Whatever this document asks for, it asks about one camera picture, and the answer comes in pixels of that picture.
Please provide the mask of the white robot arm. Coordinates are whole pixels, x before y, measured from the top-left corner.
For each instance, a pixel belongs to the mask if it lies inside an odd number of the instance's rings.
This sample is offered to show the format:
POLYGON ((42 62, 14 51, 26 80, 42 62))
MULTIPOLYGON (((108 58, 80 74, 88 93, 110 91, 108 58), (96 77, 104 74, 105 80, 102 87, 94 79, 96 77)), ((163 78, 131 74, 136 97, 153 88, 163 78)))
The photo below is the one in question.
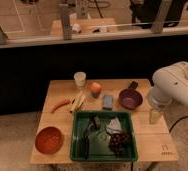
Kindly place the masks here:
POLYGON ((151 106, 149 123, 156 124, 172 100, 188 107, 188 62, 181 61, 156 70, 147 94, 151 106))

